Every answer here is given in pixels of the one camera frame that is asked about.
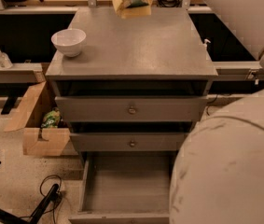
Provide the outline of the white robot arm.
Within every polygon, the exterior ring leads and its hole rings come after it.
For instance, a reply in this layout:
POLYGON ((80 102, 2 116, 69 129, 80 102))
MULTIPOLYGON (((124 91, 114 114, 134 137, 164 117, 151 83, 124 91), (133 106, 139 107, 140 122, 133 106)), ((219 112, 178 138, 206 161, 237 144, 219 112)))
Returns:
MULTIPOLYGON (((264 0, 203 0, 264 69, 264 0)), ((264 224, 264 90, 201 121, 175 159, 169 224, 264 224)))

